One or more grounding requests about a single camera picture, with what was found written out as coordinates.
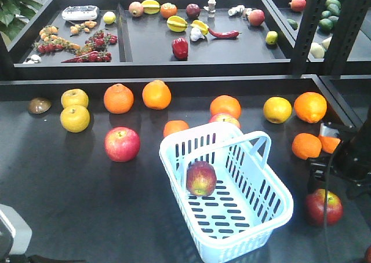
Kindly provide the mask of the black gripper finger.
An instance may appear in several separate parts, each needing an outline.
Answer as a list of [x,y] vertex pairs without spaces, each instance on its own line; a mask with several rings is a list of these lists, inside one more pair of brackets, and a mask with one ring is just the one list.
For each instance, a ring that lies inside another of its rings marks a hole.
[[30,263],[87,263],[86,260],[59,260],[43,257],[41,255],[31,255],[28,257]]

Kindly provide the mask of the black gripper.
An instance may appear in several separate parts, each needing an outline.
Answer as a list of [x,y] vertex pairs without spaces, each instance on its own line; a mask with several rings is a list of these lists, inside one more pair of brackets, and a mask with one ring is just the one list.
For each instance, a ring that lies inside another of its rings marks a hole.
[[307,159],[310,176],[307,191],[324,187],[331,175],[348,182],[347,198],[370,195],[370,141],[341,142],[334,153]]

